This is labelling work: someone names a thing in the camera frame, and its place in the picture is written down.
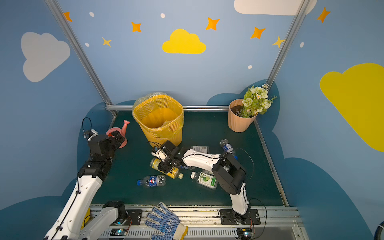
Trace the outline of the yellow label tea bottle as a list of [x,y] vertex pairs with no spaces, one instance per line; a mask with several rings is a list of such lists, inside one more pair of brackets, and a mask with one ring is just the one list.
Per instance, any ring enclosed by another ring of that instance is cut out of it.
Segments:
[[178,168],[173,167],[158,158],[153,158],[151,160],[150,167],[165,174],[168,177],[171,177],[172,179],[182,179],[184,177]]

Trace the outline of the lime label bottle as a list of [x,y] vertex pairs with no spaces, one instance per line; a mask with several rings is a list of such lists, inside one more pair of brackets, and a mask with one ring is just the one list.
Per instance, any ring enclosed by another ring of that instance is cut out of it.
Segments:
[[193,179],[198,185],[215,190],[217,188],[217,179],[215,176],[206,174],[204,172],[192,172],[191,179]]

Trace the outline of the blue cap clear bottle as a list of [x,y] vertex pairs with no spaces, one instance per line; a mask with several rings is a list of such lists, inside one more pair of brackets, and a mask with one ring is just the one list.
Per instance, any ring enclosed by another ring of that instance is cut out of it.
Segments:
[[220,141],[220,146],[223,148],[225,152],[231,153],[236,160],[238,159],[236,150],[233,148],[233,146],[229,143],[227,139],[222,139]]

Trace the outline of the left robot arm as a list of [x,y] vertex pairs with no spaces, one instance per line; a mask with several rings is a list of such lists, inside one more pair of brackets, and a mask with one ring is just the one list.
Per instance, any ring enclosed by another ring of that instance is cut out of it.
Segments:
[[89,224],[82,227],[90,204],[113,164],[115,151],[125,141],[118,131],[108,135],[88,132],[90,157],[77,174],[74,190],[60,216],[46,233],[46,240],[97,240],[109,226],[126,218],[124,203],[106,203]]

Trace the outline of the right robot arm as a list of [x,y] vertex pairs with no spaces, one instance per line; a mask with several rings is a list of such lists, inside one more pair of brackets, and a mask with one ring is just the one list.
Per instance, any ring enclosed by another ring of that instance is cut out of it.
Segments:
[[213,174],[221,188],[230,194],[232,210],[244,216],[250,209],[246,194],[246,169],[230,152],[208,154],[193,148],[179,148],[172,142],[155,144],[152,155],[160,160],[159,171],[167,174],[173,168],[195,167]]

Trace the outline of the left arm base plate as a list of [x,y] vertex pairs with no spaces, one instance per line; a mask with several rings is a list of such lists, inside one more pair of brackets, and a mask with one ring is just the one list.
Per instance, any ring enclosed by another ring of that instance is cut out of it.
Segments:
[[128,209],[126,210],[126,219],[123,221],[121,226],[139,226],[143,211],[140,209]]

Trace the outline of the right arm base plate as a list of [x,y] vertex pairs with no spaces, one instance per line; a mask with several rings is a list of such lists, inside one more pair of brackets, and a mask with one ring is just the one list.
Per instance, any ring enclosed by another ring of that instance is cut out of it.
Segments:
[[260,225],[261,219],[258,210],[248,209],[244,215],[236,213],[234,210],[221,209],[219,217],[222,225]]

